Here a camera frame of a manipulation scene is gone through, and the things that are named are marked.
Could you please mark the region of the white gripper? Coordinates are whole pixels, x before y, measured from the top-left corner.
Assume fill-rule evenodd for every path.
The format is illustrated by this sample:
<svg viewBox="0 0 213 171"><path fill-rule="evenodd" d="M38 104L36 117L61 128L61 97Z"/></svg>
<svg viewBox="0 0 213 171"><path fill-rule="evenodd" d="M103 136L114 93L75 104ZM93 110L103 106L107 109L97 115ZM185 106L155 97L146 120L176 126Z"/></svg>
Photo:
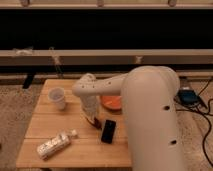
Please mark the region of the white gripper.
<svg viewBox="0 0 213 171"><path fill-rule="evenodd" d="M90 124L95 125L96 121L94 118L96 118L99 114L99 102L97 100L97 97L84 96L84 97L81 97L81 102L82 102L82 109L86 116L86 120Z"/></svg>

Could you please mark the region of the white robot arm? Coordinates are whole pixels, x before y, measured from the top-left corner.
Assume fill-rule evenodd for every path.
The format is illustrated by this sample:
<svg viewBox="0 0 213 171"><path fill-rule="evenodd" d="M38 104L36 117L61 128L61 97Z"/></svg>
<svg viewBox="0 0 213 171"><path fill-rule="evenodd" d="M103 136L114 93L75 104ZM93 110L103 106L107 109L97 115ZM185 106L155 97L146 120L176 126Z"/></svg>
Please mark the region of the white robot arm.
<svg viewBox="0 0 213 171"><path fill-rule="evenodd" d="M112 78L83 75L72 87L93 121L99 95L119 95L133 171L187 171L174 105L177 73L165 66L141 66Z"/></svg>

